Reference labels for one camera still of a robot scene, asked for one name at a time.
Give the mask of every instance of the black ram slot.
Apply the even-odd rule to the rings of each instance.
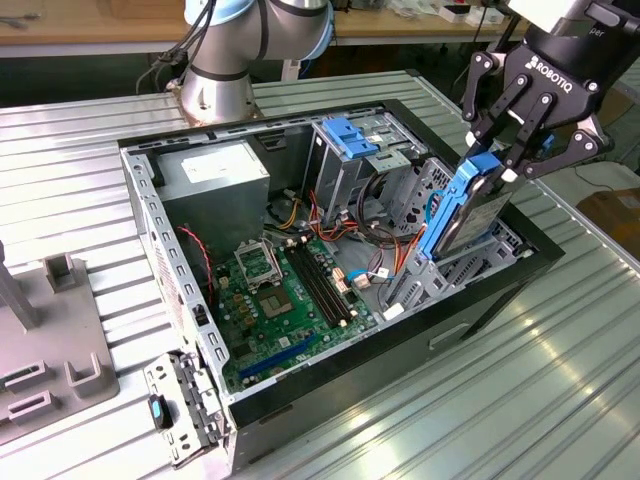
[[[322,312],[327,324],[335,328],[340,325],[340,320],[348,321],[349,310],[306,247],[287,249],[285,256],[307,289],[313,303]]]

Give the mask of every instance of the yellow wire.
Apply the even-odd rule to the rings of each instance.
[[[298,200],[294,200],[293,201],[293,210],[291,211],[291,216],[289,217],[289,220],[286,221],[286,223],[283,223],[282,225],[280,225],[278,228],[280,230],[286,230],[287,228],[291,227],[291,225],[293,225],[293,222],[296,221],[296,213],[298,212]]]

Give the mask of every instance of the slotted aluminum surface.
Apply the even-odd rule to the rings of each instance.
[[[616,83],[616,88],[640,104],[640,60],[634,63]]]
[[[267,115],[399,98],[465,150],[455,110],[403,72],[255,92]],[[178,342],[113,142],[184,125],[169,95],[0,111],[7,263],[62,251],[86,260],[121,384],[116,398],[0,447],[0,478],[212,478],[213,457],[170,469],[145,403],[141,367]],[[238,478],[637,477],[640,280],[537,187],[515,203],[567,252],[551,273],[487,331]]]

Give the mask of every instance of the green circuit board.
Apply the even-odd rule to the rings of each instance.
[[[323,242],[313,239],[305,248],[331,283],[335,264]],[[352,292],[347,295],[349,298],[342,295],[340,298],[355,316],[349,318],[346,326],[332,327],[288,261],[283,247],[275,248],[275,258],[283,275],[281,284],[263,285],[253,291],[249,290],[235,258],[216,268],[217,277],[222,272],[228,278],[228,287],[220,290],[216,323],[230,352],[223,374],[231,392],[276,375],[377,325],[364,302]],[[280,356],[286,358],[277,361]],[[246,369],[264,361],[272,365],[247,375]]]

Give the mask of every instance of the wooden table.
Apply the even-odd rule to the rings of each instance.
[[[0,15],[38,12],[27,30],[0,24],[0,57],[149,53],[170,48],[187,29],[175,20],[122,20],[106,0],[0,0]],[[507,22],[486,26],[479,40],[497,39]],[[389,10],[336,13],[338,45],[471,42],[476,27],[437,16],[406,19]],[[516,35],[522,35],[520,27]]]

